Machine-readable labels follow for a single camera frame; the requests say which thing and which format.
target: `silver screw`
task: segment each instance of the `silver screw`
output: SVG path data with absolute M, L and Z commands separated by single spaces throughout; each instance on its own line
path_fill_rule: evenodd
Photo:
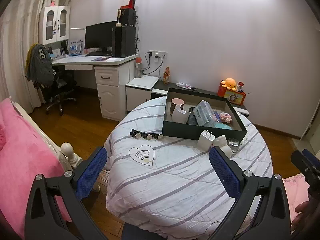
M 36 175 L 36 180 L 41 180 L 42 179 L 42 174 Z
M 276 174 L 275 174 L 275 178 L 276 178 L 276 179 L 281 179 L 281 175 L 278 174 L 278 173 L 276 173 Z
M 247 170 L 247 171 L 244 171 L 244 175 L 247 176 L 247 177 L 251 177 L 252 176 L 252 172 Z
M 71 177 L 71 176 L 72 176 L 72 171 L 66 171 L 66 172 L 64 173 L 64 176 L 65 176 L 65 177 Z

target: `finger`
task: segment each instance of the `finger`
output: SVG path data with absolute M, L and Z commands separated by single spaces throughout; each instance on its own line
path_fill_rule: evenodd
M 309 201 L 305 201 L 305 202 L 301 203 L 300 205 L 296 206 L 294 211 L 297 213 L 300 213 L 305 210 L 305 208 L 308 206 L 308 204 L 309 204 Z
M 293 226 L 298 225 L 302 217 L 303 217 L 303 213 L 300 213 L 299 215 L 297 215 L 295 219 L 292 220 L 291 225 Z

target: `gray jacket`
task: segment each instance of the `gray jacket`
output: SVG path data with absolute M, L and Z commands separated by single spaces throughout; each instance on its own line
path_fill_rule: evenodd
M 33 48 L 26 77 L 33 82 L 35 88 L 39 88 L 39 85 L 52 86 L 54 76 L 51 58 L 44 45 L 37 44 Z

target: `white cabinet top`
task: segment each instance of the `white cabinet top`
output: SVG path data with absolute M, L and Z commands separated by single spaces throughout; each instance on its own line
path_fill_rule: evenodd
M 52 66 L 57 65 L 121 65 L 129 60 L 134 59 L 134 55 L 129 57 L 111 57 L 106 60 L 94 60 L 101 56 L 93 56 L 93 57 L 85 57 L 84 55 L 73 56 L 73 57 L 65 57 L 61 59 L 56 59 L 52 62 Z
M 140 78 L 132 79 L 126 86 L 151 90 L 158 80 L 158 77 L 142 75 Z

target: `pink fabric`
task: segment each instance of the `pink fabric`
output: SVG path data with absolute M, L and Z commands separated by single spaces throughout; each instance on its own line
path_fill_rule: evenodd
M 6 143 L 0 151 L 0 209 L 19 236 L 24 239 L 24 219 L 35 176 L 61 176 L 61 163 L 36 130 L 13 108 L 9 99 L 0 103 Z M 71 221 L 60 197 L 60 211 Z
M 5 125 L 4 125 L 3 117 L 0 110 L 0 151 L 3 148 L 5 142 L 6 142 Z
M 298 213 L 294 211 L 296 206 L 305 201 L 309 201 L 309 184 L 305 182 L 302 173 L 287 179 L 283 179 L 283 183 L 288 197 L 290 218 L 292 222 L 292 220 L 298 215 Z

